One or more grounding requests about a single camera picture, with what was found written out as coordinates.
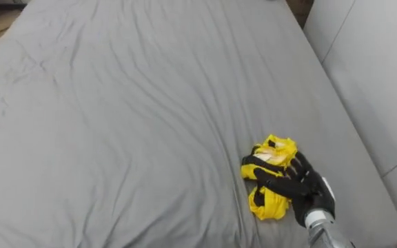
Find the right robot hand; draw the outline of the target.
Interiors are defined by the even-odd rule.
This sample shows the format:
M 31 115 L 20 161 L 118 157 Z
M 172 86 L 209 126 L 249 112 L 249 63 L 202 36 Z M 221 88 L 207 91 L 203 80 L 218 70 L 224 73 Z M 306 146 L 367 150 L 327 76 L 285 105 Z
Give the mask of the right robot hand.
M 327 181 L 297 152 L 289 167 L 271 165 L 254 155 L 242 160 L 242 177 L 291 200 L 297 223 L 305 227 L 309 212 L 320 209 L 335 217 L 335 199 Z

